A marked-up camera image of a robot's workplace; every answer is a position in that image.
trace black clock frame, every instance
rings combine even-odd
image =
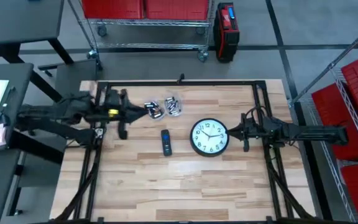
[[[183,81],[184,75],[182,74],[181,78],[177,81],[151,81],[151,82],[98,82],[98,88],[96,92],[96,98],[95,102],[100,102],[103,96],[102,92],[105,91],[105,95],[108,94],[109,90],[112,87],[118,87],[118,86],[218,86],[218,85],[249,85],[252,87],[252,91],[254,93],[254,100],[256,105],[260,105],[260,98],[258,90],[262,90],[262,96],[264,105],[266,107],[267,116],[272,116],[272,110],[270,107],[269,102],[269,95],[267,93],[267,86],[266,82],[264,80],[256,80],[256,81]],[[262,115],[259,111],[257,111],[257,116],[261,119]],[[96,123],[91,124],[91,127],[96,127]],[[101,123],[98,128],[105,129],[106,123]],[[85,157],[83,162],[83,167],[81,170],[81,179],[80,179],[80,185],[78,187],[77,194],[73,198],[73,200],[70,202],[69,206],[67,206],[66,209],[64,209],[63,213],[56,218],[56,221],[60,221],[59,223],[64,223],[64,220],[67,220],[70,216],[71,212],[74,211],[73,220],[70,220],[69,223],[97,223],[97,224],[103,224],[103,223],[111,223],[111,224],[117,224],[117,222],[105,222],[103,217],[99,217],[97,222],[91,222],[91,216],[93,211],[93,201],[94,201],[94,195],[96,193],[96,181],[98,178],[98,171],[99,171],[99,164],[101,160],[101,150],[102,150],[102,143],[103,143],[104,135],[100,136],[100,138],[97,138],[95,142],[90,145],[90,147],[86,148],[85,151]],[[306,211],[303,209],[303,207],[296,201],[296,199],[293,197],[291,192],[288,189],[287,180],[284,173],[283,168],[283,162],[281,158],[281,153],[279,148],[273,148],[275,151],[276,157],[274,158],[277,162],[277,170],[274,168],[272,164],[272,158],[270,156],[270,146],[265,143],[264,139],[262,138],[264,143],[264,154],[265,154],[265,163],[268,170],[268,180],[269,185],[272,193],[272,202],[275,212],[275,218],[277,221],[273,221],[272,217],[267,217],[266,220],[261,221],[240,221],[240,222],[208,222],[209,224],[223,224],[223,223],[335,223],[335,221],[330,222],[329,220],[318,220],[312,217],[311,215],[307,214]],[[94,162],[91,171],[88,174],[88,166],[90,163],[90,155],[91,151],[95,150],[96,154],[94,156]],[[316,178],[320,178],[318,170],[317,173],[315,170],[308,170],[308,172],[311,173],[311,176],[313,180]],[[287,217],[283,217],[280,202],[278,200],[278,192],[277,192],[277,186],[282,190],[284,198],[285,198],[285,207],[287,211]],[[86,205],[86,214],[85,218],[80,219],[80,210],[81,210],[81,203],[82,203],[82,197],[86,189],[90,187],[89,195],[88,195],[88,204]],[[325,192],[320,192],[319,190],[316,190],[315,194],[320,197],[326,197]],[[293,210],[294,208],[296,211],[304,211],[304,212],[298,212],[299,218],[294,218]],[[122,224],[128,223],[128,224],[139,224],[139,222],[120,222]],[[158,222],[141,222],[141,223],[158,223]],[[166,224],[177,224],[178,222],[159,222],[159,223],[166,223]],[[184,222],[184,223],[194,223],[194,224],[206,224],[206,222]]]
[[[202,122],[202,121],[206,121],[206,120],[213,120],[213,121],[218,122],[219,124],[221,124],[221,125],[224,127],[225,131],[227,131],[226,125],[224,125],[221,121],[219,121],[219,120],[217,120],[217,119],[215,119],[215,118],[204,118],[204,119],[201,119],[201,120],[197,121],[197,122],[193,125],[193,127],[191,128],[191,131],[190,131],[190,139],[189,139],[189,140],[190,140],[190,144],[191,144],[191,147],[193,148],[193,150],[197,152],[197,154],[199,154],[199,155],[201,155],[201,156],[205,156],[205,157],[216,157],[216,156],[222,154],[222,153],[227,149],[227,147],[228,147],[228,145],[229,145],[230,136],[229,136],[228,134],[226,134],[226,132],[225,132],[225,134],[227,135],[227,142],[226,142],[226,144],[224,145],[223,149],[220,150],[220,151],[217,152],[217,153],[206,153],[206,152],[202,151],[201,149],[198,149],[197,146],[194,144],[194,141],[193,141],[193,138],[191,137],[191,135],[193,134],[193,131],[194,131],[194,129],[196,128],[197,124],[200,123],[200,122]]]

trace black metal frame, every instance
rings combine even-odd
[[[181,78],[177,81],[157,81],[157,82],[99,82],[97,87],[97,94],[96,94],[96,103],[100,102],[101,93],[103,90],[106,91],[105,95],[108,95],[108,91],[112,87],[117,86],[217,86],[217,85],[249,85],[252,87],[252,91],[254,94],[254,101],[255,105],[260,105],[259,100],[259,93],[258,89],[262,90],[263,99],[264,99],[264,106],[266,107],[267,116],[272,116],[272,110],[270,107],[269,96],[267,93],[266,82],[261,81],[183,81],[184,74],[181,75]],[[262,112],[258,111],[257,116],[259,121],[262,121]],[[99,128],[102,128],[105,131],[106,123],[102,123]],[[272,158],[270,156],[270,146],[266,143],[265,139],[262,139],[264,145],[264,154],[265,154],[265,162],[268,170],[268,179],[270,184],[270,189],[272,193],[272,202],[273,207],[275,210],[276,219],[279,220],[282,218],[282,212],[280,209],[280,202],[278,199],[278,192],[276,185],[282,190],[284,198],[285,198],[285,206],[287,209],[287,217],[288,219],[282,220],[280,223],[307,223],[307,222],[326,222],[324,220],[318,220],[315,217],[312,217],[310,214],[306,212],[306,210],[297,202],[296,198],[292,195],[289,191],[287,186],[287,181],[285,179],[285,171],[283,168],[282,158],[280,154],[280,149],[274,148],[275,152],[275,160],[277,162],[277,169],[275,170]],[[85,219],[90,220],[91,214],[93,210],[93,202],[94,202],[94,195],[96,190],[96,181],[99,171],[99,163],[101,158],[101,150],[102,150],[102,143],[103,138],[96,139],[94,144],[91,147],[88,147],[85,152],[85,158],[83,162],[83,167],[81,170],[81,180],[80,180],[80,187],[84,187],[85,184],[85,177],[87,176],[87,170],[90,160],[90,152],[91,150],[96,151],[93,169],[94,169],[94,177],[90,184],[90,190],[88,195],[88,204],[86,207],[86,215]],[[294,219],[294,214],[292,208],[298,213],[298,215],[303,218],[304,220]],[[73,219],[80,218],[80,210],[81,210],[81,200],[76,204],[74,217]],[[267,219],[267,221],[260,221],[260,222],[213,222],[213,223],[273,223],[271,219]]]

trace red and black case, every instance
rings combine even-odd
[[[222,63],[233,61],[240,40],[234,5],[219,3],[214,23],[216,58]]]

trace gray concrete floor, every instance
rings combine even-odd
[[[240,45],[277,45],[269,12],[263,0],[233,0],[241,31]],[[274,0],[272,1],[285,45],[350,44],[358,36],[358,0]],[[169,27],[109,27],[109,36],[103,41],[122,42],[199,42],[194,29]],[[59,40],[67,49],[89,48],[87,41],[68,7],[63,11]],[[37,65],[61,62],[56,54],[34,54],[34,50],[52,49],[47,42],[22,45],[24,61]],[[300,91],[322,69],[341,53],[341,50],[287,50],[296,89]],[[85,53],[71,54],[75,60],[86,58]],[[279,78],[283,80],[290,98],[285,70],[278,50],[241,50],[230,64],[220,64],[210,52],[206,63],[196,59],[196,52],[105,53],[101,54],[105,80],[176,79],[186,78]],[[341,65],[358,58],[358,50],[351,52]],[[54,85],[55,78],[42,75]],[[313,90],[333,82],[327,75]],[[52,104],[42,92],[30,85],[25,103]],[[346,220],[341,198],[337,193],[323,153],[316,151],[324,187],[328,193],[331,211],[336,220]],[[45,222],[52,206],[58,172],[48,183],[28,187],[22,191],[19,208],[25,213],[18,217],[3,218],[2,223]]]

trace wooden tabletop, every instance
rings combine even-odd
[[[281,80],[266,80],[273,115],[291,122]],[[96,89],[83,82],[82,90]],[[133,104],[164,99],[169,91],[183,100],[180,117],[153,121],[145,116],[127,125],[128,140],[117,136],[117,123],[108,124],[104,136],[92,220],[110,222],[240,221],[274,217],[262,141],[250,139],[250,151],[231,138],[218,157],[202,157],[190,146],[192,126],[215,118],[227,128],[240,122],[240,114],[254,107],[251,86],[120,86]],[[164,157],[160,132],[168,129],[173,155]],[[51,218],[59,215],[78,189],[84,149],[67,149],[55,193]],[[302,206],[315,215],[300,152],[281,149],[289,189]],[[282,211],[285,207],[279,192]],[[86,199],[82,206],[84,217]]]

